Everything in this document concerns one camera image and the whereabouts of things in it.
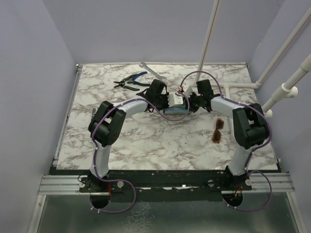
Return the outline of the grey rectangular block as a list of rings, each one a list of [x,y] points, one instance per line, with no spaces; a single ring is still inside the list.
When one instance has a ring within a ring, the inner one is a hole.
[[[191,114],[192,111],[187,111],[187,107],[184,105],[181,106],[173,106],[166,109],[163,109],[163,114],[165,115],[184,115],[184,114]]]

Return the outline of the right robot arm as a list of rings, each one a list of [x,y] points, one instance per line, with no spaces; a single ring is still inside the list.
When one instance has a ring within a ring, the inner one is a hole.
[[[239,176],[246,173],[251,153],[270,136],[268,123],[259,104],[245,105],[214,94],[209,80],[198,81],[196,85],[198,94],[190,95],[191,111],[196,112],[201,107],[233,120],[233,133],[238,145],[226,168],[230,174],[224,176],[223,184],[227,189],[234,190],[241,184]]]

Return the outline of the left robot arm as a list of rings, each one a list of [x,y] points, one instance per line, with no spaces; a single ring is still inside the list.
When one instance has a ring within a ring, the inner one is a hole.
[[[90,173],[90,185],[100,192],[106,189],[109,155],[112,144],[120,136],[124,121],[135,114],[168,107],[167,85],[153,80],[149,88],[120,103],[103,101],[92,118],[88,130],[95,145]]]

